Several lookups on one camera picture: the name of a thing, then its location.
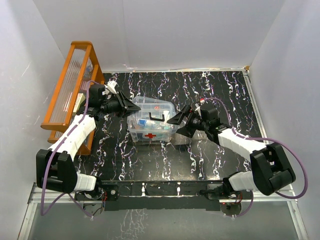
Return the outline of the white paper leaflet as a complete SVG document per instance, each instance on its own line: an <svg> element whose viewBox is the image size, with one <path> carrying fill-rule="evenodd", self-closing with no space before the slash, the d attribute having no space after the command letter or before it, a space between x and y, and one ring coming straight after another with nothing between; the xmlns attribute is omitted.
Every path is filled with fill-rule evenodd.
<svg viewBox="0 0 320 240"><path fill-rule="evenodd" d="M170 119L170 111L169 110L164 110L163 111L163 116L164 116L164 123L167 123L167 121Z"/></svg>

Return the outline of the clear medicine kit box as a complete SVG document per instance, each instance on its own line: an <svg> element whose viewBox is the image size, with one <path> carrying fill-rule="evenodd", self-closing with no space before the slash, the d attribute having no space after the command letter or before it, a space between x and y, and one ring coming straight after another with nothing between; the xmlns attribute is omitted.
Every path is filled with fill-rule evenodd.
<svg viewBox="0 0 320 240"><path fill-rule="evenodd" d="M174 129L158 130L158 129L130 129L127 123L127 130L129 131L132 141L164 141L169 142L172 135L176 133L178 129L177 125L174 125Z"/></svg>

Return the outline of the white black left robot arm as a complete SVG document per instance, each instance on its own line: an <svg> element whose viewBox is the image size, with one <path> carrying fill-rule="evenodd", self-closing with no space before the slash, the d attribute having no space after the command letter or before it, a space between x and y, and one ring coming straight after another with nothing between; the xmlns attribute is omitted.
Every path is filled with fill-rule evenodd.
<svg viewBox="0 0 320 240"><path fill-rule="evenodd" d="M43 191L52 190L70 194L85 191L93 200L103 195L102 185L92 175L78 173L74 166L76 153L96 129L96 125L106 114L116 114L126 118L140 107L129 100L122 91L117 91L115 81L98 84L89 81L86 99L63 135L48 149L40 149L36 154L36 184Z"/></svg>

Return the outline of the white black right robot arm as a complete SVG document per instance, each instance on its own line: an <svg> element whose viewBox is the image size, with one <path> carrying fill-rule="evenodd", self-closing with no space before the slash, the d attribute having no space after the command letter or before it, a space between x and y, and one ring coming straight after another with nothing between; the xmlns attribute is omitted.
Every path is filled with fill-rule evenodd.
<svg viewBox="0 0 320 240"><path fill-rule="evenodd" d="M296 180L280 144L265 144L236 133L231 126L221 122L212 103L201 105L199 110L185 105L167 123L180 125L183 119L186 119L185 125L176 131L177 134L192 138L196 131L203 131L210 141L250 161L250 171L236 172L223 179L221 190L226 197L233 199L244 190L269 196Z"/></svg>

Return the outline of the clear box lid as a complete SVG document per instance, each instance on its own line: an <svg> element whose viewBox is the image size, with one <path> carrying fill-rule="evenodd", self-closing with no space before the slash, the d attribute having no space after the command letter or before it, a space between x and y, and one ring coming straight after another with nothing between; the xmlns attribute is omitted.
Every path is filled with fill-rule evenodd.
<svg viewBox="0 0 320 240"><path fill-rule="evenodd" d="M169 111L170 118L176 114L175 107L171 102L144 96L136 96L133 98L132 102L139 106L141 110L127 118L128 127L130 129L172 130L175 128L172 124L164 123L165 117L163 111ZM155 121L154 128L139 126L138 119Z"/></svg>

